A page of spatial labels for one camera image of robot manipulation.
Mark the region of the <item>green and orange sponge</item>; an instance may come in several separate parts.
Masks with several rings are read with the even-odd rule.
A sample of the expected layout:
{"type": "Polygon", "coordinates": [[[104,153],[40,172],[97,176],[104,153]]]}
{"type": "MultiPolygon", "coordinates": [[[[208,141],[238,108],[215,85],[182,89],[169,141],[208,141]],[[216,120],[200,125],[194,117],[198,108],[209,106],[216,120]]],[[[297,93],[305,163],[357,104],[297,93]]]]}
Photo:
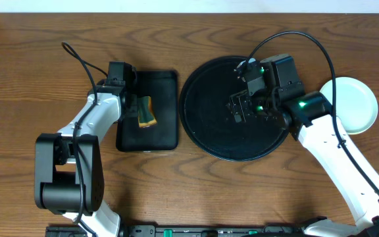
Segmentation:
{"type": "Polygon", "coordinates": [[[137,106],[138,124],[140,128],[147,128],[157,124],[150,96],[139,97],[137,100],[137,106]]]}

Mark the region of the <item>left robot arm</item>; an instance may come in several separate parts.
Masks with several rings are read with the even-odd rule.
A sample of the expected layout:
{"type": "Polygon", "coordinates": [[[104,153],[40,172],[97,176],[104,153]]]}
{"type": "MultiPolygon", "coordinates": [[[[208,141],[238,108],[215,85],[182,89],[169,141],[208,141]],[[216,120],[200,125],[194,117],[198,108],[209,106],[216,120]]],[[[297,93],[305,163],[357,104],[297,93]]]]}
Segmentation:
{"type": "Polygon", "coordinates": [[[72,220],[88,236],[120,236],[120,215],[103,199],[100,144],[109,128],[123,119],[136,82],[134,66],[110,62],[106,80],[89,92],[74,119],[36,140],[36,206],[72,220]]]}

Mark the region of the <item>light blue plate top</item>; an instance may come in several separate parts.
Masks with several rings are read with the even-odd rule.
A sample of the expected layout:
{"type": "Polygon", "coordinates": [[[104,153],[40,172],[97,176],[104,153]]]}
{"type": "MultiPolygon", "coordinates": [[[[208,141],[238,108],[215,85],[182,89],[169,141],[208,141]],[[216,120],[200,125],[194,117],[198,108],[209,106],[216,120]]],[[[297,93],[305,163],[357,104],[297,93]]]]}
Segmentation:
{"type": "Polygon", "coordinates": [[[378,116],[378,102],[372,90],[351,77],[336,78],[336,114],[344,134],[360,134],[368,130],[378,116]]]}

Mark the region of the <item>rectangular black tray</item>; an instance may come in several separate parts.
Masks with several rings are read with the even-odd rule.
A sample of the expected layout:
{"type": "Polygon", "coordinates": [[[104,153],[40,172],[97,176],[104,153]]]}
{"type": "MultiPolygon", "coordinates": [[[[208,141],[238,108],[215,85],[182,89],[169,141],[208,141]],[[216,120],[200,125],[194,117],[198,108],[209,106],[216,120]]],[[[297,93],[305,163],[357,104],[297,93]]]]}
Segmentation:
{"type": "Polygon", "coordinates": [[[122,152],[172,150],[178,145],[177,74],[173,70],[137,72],[137,100],[150,96],[157,124],[140,128],[137,117],[119,122],[116,148],[122,152]]]}

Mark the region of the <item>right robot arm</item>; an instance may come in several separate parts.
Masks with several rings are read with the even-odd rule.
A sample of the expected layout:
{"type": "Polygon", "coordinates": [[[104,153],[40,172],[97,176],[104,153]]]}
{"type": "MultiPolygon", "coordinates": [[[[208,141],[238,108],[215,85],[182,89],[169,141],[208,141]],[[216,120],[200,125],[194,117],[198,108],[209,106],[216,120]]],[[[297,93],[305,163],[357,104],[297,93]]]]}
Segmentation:
{"type": "Polygon", "coordinates": [[[235,72],[247,85],[230,96],[236,122],[262,118],[289,132],[324,168],[355,221],[316,219],[300,236],[379,236],[379,174],[343,128],[336,104],[320,92],[305,93],[288,54],[243,60],[235,72]]]}

